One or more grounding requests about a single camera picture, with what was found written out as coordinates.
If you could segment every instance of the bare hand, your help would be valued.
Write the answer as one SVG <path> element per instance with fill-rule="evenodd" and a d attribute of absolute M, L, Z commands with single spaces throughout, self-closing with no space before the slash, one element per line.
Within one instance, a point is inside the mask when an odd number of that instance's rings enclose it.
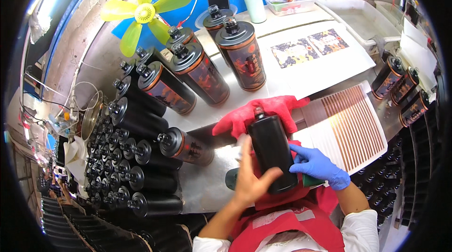
<path fill-rule="evenodd" d="M 283 174 L 280 168 L 273 167 L 268 169 L 258 179 L 253 172 L 253 162 L 250 153 L 251 137 L 247 136 L 242 145 L 242 159 L 235 185 L 235 195 L 232 199 L 237 206 L 244 209 L 261 198 L 267 192 L 270 185 Z"/>

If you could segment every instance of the food container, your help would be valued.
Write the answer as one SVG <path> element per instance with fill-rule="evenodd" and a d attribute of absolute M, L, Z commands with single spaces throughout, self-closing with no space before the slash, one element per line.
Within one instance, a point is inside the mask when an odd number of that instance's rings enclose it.
<path fill-rule="evenodd" d="M 298 0 L 287 2 L 287 0 L 265 0 L 268 8 L 278 17 L 312 11 L 314 9 L 315 1 L 316 0 Z"/>

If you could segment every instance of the white cloth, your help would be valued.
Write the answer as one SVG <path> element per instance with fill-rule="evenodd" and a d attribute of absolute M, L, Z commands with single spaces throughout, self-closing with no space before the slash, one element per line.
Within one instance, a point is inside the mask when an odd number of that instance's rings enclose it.
<path fill-rule="evenodd" d="M 346 252 L 378 252 L 380 243 L 376 230 L 377 213 L 364 210 L 345 216 L 341 232 Z M 199 238 L 193 240 L 193 252 L 227 252 L 230 242 L 223 239 Z M 323 247 L 303 232 L 283 232 L 275 235 L 259 252 L 291 252 L 297 249 L 326 252 Z"/>

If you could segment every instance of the worker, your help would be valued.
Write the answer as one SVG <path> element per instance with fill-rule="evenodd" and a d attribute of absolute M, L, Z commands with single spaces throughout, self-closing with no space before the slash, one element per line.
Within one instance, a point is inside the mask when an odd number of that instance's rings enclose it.
<path fill-rule="evenodd" d="M 285 210 L 278 208 L 266 215 L 258 212 L 235 228 L 245 209 L 283 174 L 275 167 L 257 179 L 248 136 L 241 150 L 234 196 L 195 237 L 193 252 L 379 251 L 377 213 L 369 208 L 366 197 L 350 181 L 348 173 L 318 149 L 297 145 L 290 148 L 297 153 L 290 172 L 326 180 L 336 192 L 345 215 L 342 228 L 339 230 L 324 211 L 304 199 L 293 202 Z M 228 236 L 233 229 L 239 229 L 240 234 L 231 243 Z"/>

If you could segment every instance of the red apron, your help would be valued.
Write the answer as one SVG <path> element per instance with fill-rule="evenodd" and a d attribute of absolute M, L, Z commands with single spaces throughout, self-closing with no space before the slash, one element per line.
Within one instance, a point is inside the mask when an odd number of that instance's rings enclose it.
<path fill-rule="evenodd" d="M 260 246 L 265 238 L 292 229 L 306 233 L 329 252 L 344 251 L 341 231 L 323 210 L 307 200 L 297 200 L 291 206 L 286 210 L 277 207 L 278 211 L 271 208 L 242 218 L 231 233 L 234 241 L 229 252 L 255 252 L 266 244 Z"/>

